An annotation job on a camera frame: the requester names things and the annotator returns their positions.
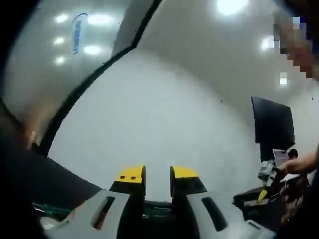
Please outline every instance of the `yellow object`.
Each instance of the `yellow object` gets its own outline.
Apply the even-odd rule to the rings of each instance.
[[[263,189],[263,190],[260,192],[260,194],[259,194],[259,197],[258,197],[257,202],[260,202],[261,200],[263,200],[266,195],[267,195],[267,191],[266,191],[265,189]]]
[[[184,168],[184,167],[173,167],[175,178],[193,178],[198,177],[198,174],[191,170],[190,168]]]
[[[142,183],[143,165],[124,169],[115,179],[118,182]]]

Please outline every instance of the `white wall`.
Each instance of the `white wall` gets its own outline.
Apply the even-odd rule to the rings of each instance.
[[[104,188],[124,167],[144,164],[149,200],[170,200],[172,165],[197,171],[226,208],[260,184],[253,129],[205,81],[138,49],[78,100],[49,156]]]
[[[319,84],[307,79],[288,103],[291,107],[296,145],[300,156],[314,152],[319,140]]]

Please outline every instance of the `black monitor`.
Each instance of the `black monitor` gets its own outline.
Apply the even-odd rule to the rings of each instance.
[[[291,109],[260,97],[252,97],[256,143],[265,151],[288,150],[295,144]]]

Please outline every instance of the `blue logo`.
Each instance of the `blue logo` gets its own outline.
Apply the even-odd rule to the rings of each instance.
[[[80,50],[80,34],[83,18],[81,16],[87,17],[88,14],[81,13],[77,15],[76,18],[72,21],[73,24],[73,55],[77,54]]]

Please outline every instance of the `computer monitor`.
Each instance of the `computer monitor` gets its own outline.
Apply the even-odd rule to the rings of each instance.
[[[256,143],[265,151],[288,150],[295,144],[295,134],[291,109],[260,97],[252,97]]]

